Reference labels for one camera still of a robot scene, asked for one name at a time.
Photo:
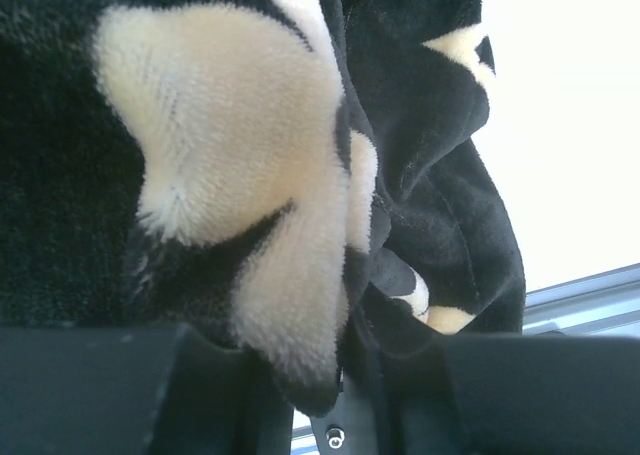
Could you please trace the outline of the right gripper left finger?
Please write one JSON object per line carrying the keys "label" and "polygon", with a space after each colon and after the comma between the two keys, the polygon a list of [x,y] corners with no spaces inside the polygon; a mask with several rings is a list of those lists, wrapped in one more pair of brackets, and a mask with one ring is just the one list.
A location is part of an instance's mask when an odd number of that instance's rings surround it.
{"label": "right gripper left finger", "polygon": [[286,454],[292,418],[254,356],[187,325],[1,332],[5,454]]}

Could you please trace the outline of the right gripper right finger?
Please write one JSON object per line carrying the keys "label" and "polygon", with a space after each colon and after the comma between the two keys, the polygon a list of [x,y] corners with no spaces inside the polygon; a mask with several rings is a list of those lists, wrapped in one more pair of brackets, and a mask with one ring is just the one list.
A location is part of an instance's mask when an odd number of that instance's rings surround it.
{"label": "right gripper right finger", "polygon": [[345,386],[352,454],[635,454],[633,338],[437,336],[367,351]]}

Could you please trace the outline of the black floral plush pillowcase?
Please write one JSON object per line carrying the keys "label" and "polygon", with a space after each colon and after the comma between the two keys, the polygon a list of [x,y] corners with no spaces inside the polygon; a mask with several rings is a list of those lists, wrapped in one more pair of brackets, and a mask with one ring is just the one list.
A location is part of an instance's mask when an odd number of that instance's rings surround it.
{"label": "black floral plush pillowcase", "polygon": [[1,322],[179,320],[308,415],[365,300],[518,333],[483,0],[1,0]]}

